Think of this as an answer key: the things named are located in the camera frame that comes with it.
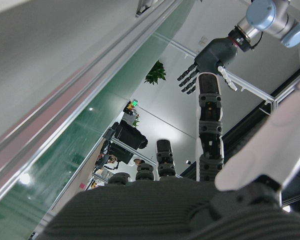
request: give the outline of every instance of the robotic hand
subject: robotic hand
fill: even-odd
[[[287,14],[289,0],[252,0],[246,16],[238,22],[228,37],[212,40],[194,59],[194,63],[180,76],[179,87],[188,95],[196,90],[197,73],[214,73],[223,76],[228,86],[234,91],[236,86],[225,75],[224,69],[234,60],[237,49],[243,52],[254,50],[262,39],[263,32],[280,42],[287,48],[300,43],[300,22]],[[259,41],[251,46],[251,39],[260,31]]]

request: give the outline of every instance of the white ceiling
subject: white ceiling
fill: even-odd
[[[210,42],[215,38],[226,37],[245,16],[248,2],[196,1],[173,40],[193,52],[201,51],[203,46],[199,45],[200,39],[206,37],[207,42]],[[300,19],[300,11],[292,6],[290,8],[289,11]],[[158,117],[138,110],[138,129],[149,140],[148,147],[141,152],[153,159],[156,156],[156,140],[169,139],[174,151],[176,170],[181,173],[188,167],[186,160],[195,160],[196,99],[195,94],[182,93],[176,79],[193,63],[193,58],[169,45],[160,60],[166,69],[166,81],[160,81],[159,85],[141,83],[131,97],[137,99],[143,109]],[[243,53],[238,50],[238,56],[228,70],[270,94],[299,68],[298,48],[285,48],[279,40],[265,34],[254,52]],[[223,81],[220,81],[220,88],[225,134],[262,100],[246,90],[234,92]]]

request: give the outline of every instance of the white robotic finger segment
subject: white robotic finger segment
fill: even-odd
[[[195,162],[196,162],[196,180],[200,181],[200,156],[204,154],[201,139],[198,137],[195,141]]]
[[[221,190],[238,190],[261,175],[283,188],[300,170],[300,84],[259,132],[215,178]]]

